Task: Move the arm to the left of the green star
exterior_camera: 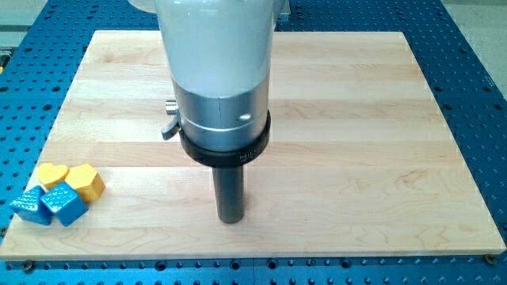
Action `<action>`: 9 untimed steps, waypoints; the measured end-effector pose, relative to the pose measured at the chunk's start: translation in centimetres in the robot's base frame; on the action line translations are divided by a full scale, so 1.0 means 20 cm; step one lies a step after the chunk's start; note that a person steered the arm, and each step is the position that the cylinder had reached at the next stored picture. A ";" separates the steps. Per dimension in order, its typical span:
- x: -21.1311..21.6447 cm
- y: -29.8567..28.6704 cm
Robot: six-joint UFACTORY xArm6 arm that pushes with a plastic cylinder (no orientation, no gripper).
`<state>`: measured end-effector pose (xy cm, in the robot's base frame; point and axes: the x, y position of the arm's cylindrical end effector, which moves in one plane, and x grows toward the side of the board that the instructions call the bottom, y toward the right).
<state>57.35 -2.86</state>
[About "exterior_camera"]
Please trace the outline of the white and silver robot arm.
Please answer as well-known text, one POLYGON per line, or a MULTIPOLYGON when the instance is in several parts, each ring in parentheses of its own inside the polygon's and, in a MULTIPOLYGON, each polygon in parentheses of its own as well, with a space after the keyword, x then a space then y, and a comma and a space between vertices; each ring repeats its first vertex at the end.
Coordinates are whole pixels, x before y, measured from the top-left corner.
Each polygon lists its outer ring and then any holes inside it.
POLYGON ((281 0, 128 0, 154 13, 185 136, 219 152, 266 125, 273 32, 281 0))

